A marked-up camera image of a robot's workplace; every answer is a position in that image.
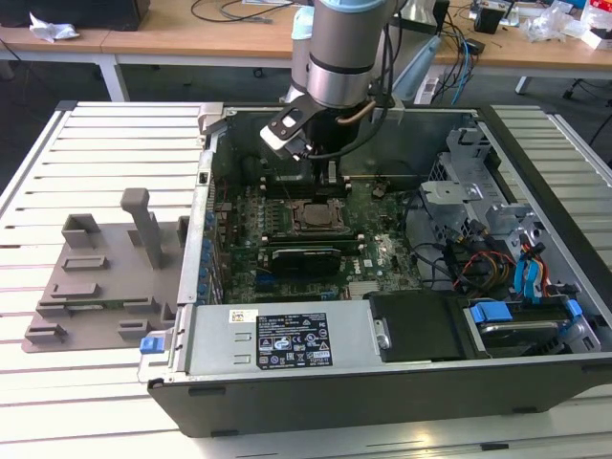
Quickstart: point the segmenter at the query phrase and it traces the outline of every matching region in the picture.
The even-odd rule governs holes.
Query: floor
[[[0,190],[11,179],[59,100],[108,100],[94,65],[12,64],[15,78],[0,81]],[[265,69],[264,77],[255,78],[251,69],[143,65],[125,65],[123,74],[134,101],[276,101],[287,90],[290,76],[288,70],[282,69]],[[606,107],[612,99],[612,85],[608,82],[588,81],[583,89],[576,88],[570,100],[561,97],[572,83],[570,79],[536,78],[525,96],[514,92],[516,83],[515,77],[476,75],[459,104],[539,105],[560,113],[587,141],[612,111]],[[452,93],[441,103],[449,103],[451,98]],[[612,124],[601,132],[594,148],[606,161],[612,160]]]

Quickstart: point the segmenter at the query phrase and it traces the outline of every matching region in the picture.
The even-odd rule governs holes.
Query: white paper
[[[30,13],[32,25],[30,31],[41,40],[46,40],[49,43],[54,43],[56,40],[65,40],[67,38],[75,38],[78,36],[75,26],[72,24],[50,24],[41,21]]]
[[[231,309],[229,310],[229,323],[255,322],[258,314],[257,309]]]

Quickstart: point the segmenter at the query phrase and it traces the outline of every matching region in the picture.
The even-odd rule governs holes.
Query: connector
[[[453,228],[446,227],[444,229],[444,235],[452,242],[456,242],[457,244],[464,244],[466,242],[466,238],[463,234]]]
[[[489,229],[482,223],[480,223],[478,220],[474,219],[474,220],[470,220],[470,228],[472,231],[474,231],[475,234],[482,236],[484,235],[488,235],[489,234]]]

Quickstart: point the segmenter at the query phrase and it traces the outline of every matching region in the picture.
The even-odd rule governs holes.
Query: warning label
[[[324,313],[257,317],[257,366],[262,370],[332,365]]]

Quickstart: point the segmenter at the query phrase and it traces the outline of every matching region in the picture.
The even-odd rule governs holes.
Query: black plastic cover
[[[454,292],[404,291],[370,296],[375,320],[382,320],[391,346],[382,361],[478,359],[463,313],[468,300]]]

